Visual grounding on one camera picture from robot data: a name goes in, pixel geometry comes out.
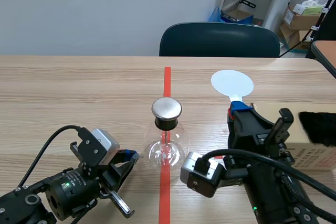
black brush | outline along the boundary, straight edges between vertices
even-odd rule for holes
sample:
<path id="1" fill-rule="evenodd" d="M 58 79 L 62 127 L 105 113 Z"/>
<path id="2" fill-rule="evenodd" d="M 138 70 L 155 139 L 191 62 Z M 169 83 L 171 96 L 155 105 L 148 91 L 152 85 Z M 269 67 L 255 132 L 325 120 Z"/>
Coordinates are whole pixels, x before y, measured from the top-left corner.
<path id="1" fill-rule="evenodd" d="M 335 113 L 300 112 L 299 119 L 312 143 L 336 146 Z"/>

white round sign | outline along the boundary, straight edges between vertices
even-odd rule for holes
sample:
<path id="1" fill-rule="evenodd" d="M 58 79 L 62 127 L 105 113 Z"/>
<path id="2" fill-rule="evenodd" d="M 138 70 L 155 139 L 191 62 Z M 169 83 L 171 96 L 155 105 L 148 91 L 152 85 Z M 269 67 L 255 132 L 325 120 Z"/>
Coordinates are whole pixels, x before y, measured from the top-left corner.
<path id="1" fill-rule="evenodd" d="M 249 76 L 235 70 L 221 70 L 214 73 L 211 84 L 219 93 L 230 97 L 231 101 L 242 101 L 242 98 L 250 94 L 254 88 Z"/>

silver bottle cap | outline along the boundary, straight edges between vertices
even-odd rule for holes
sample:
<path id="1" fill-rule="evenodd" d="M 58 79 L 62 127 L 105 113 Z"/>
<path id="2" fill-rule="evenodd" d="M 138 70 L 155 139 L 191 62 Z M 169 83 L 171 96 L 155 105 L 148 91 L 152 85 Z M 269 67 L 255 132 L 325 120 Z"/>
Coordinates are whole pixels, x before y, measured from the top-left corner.
<path id="1" fill-rule="evenodd" d="M 181 115 L 182 106 L 174 98 L 162 97 L 153 103 L 152 113 L 157 119 L 171 121 L 177 119 Z"/>

dark green chair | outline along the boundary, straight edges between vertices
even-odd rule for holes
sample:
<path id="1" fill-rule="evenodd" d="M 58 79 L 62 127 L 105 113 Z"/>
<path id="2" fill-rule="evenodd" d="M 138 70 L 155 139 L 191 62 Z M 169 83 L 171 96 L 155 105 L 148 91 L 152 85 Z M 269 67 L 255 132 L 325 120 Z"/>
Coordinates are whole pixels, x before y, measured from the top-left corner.
<path id="1" fill-rule="evenodd" d="M 160 56 L 278 58 L 277 36 L 268 29 L 231 23 L 182 23 L 162 36 Z"/>

glass flask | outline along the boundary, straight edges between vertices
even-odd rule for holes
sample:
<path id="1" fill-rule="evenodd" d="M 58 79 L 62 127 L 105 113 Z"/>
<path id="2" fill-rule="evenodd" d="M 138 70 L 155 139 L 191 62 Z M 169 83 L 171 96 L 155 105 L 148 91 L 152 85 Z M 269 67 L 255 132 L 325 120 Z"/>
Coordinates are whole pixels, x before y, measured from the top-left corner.
<path id="1" fill-rule="evenodd" d="M 155 120 L 144 134 L 144 158 L 155 169 L 181 168 L 188 154 L 188 135 L 177 120 L 181 112 L 181 104 L 170 97 L 159 98 L 152 105 Z"/>

